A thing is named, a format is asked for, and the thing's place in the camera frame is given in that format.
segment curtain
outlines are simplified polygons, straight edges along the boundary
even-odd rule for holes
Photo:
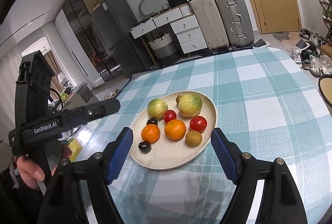
[[[22,56],[15,45],[0,59],[0,140],[15,128],[15,90]]]
[[[51,81],[51,88],[55,89],[59,94],[63,91],[64,87],[62,86],[62,84],[59,82],[58,80],[58,75],[61,72],[61,69],[59,67],[59,64],[57,63],[54,54],[52,53],[52,51],[49,51],[48,53],[46,53],[44,55],[44,58],[46,59],[46,62],[49,64],[49,66],[51,67],[51,69],[54,71],[55,76],[52,77],[52,81]],[[58,99],[59,97],[56,95],[55,92],[51,91],[51,96],[54,100]]]

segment screw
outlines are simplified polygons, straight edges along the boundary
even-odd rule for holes
[[[100,159],[103,156],[103,154],[101,152],[97,152],[93,154],[93,158],[94,159]]]
[[[243,156],[245,159],[249,159],[249,158],[251,158],[251,154],[249,154],[249,153],[247,153],[247,152],[244,152],[244,153],[242,154],[242,156]]]
[[[282,165],[282,164],[285,163],[285,161],[284,161],[283,159],[277,159],[277,163],[278,163],[279,165]]]
[[[68,159],[63,159],[63,160],[61,160],[60,164],[61,165],[66,165],[68,162],[69,162]]]

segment suitcase handle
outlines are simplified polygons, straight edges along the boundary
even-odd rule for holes
[[[241,14],[238,14],[238,13],[236,13],[236,15],[237,15],[237,16],[239,16],[239,18],[240,18],[240,21],[241,21],[241,23],[240,23],[240,26],[242,26],[242,25],[243,25],[243,19],[242,19],[242,15],[241,15]]]

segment silver suitcase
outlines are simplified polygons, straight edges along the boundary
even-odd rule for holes
[[[253,46],[254,32],[244,0],[215,0],[228,35],[230,50]]]
[[[202,30],[207,47],[228,47],[228,37],[215,0],[192,0],[190,2]]]

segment blue gripper pad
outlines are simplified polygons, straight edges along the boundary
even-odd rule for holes
[[[242,172],[240,159],[242,152],[235,143],[228,141],[220,128],[212,130],[211,144],[227,179],[237,185]]]
[[[122,166],[126,160],[133,142],[133,133],[130,128],[123,128],[117,139],[110,143],[115,149],[107,166],[105,179],[109,184],[119,177]]]

